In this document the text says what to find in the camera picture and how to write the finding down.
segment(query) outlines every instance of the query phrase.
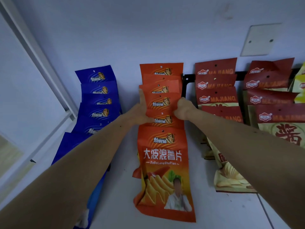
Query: right hand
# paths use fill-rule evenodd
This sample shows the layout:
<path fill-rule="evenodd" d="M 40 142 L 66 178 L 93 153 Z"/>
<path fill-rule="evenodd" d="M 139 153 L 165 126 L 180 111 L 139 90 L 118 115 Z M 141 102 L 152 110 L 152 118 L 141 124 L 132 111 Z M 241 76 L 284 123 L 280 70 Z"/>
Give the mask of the right hand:
<path fill-rule="evenodd" d="M 191 111 L 196 110 L 197 108 L 193 105 L 193 103 L 189 100 L 186 100 L 184 97 L 178 101 L 178 108 L 174 111 L 175 116 L 181 120 L 188 120 L 189 113 Z"/>

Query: man in white shirt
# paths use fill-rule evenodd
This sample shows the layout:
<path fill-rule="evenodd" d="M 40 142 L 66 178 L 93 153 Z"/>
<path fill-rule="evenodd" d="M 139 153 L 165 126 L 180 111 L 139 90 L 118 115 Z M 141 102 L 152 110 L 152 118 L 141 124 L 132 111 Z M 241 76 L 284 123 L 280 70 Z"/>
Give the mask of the man in white shirt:
<path fill-rule="evenodd" d="M 183 195 L 180 178 L 177 177 L 173 180 L 173 186 L 175 192 L 168 197 L 164 209 L 192 211 L 187 196 Z"/>

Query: white wall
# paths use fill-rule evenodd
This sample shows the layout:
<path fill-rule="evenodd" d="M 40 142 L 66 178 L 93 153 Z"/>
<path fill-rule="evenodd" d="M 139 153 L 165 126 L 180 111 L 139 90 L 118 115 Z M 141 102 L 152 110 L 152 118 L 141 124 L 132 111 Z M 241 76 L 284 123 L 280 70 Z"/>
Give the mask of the white wall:
<path fill-rule="evenodd" d="M 251 25 L 283 23 L 268 56 L 305 61 L 303 0 L 14 0 L 74 101 L 75 70 L 111 64 L 123 110 L 137 99 L 140 63 L 194 63 L 239 57 Z"/>
<path fill-rule="evenodd" d="M 33 152 L 65 110 L 0 14 L 0 134 Z"/>

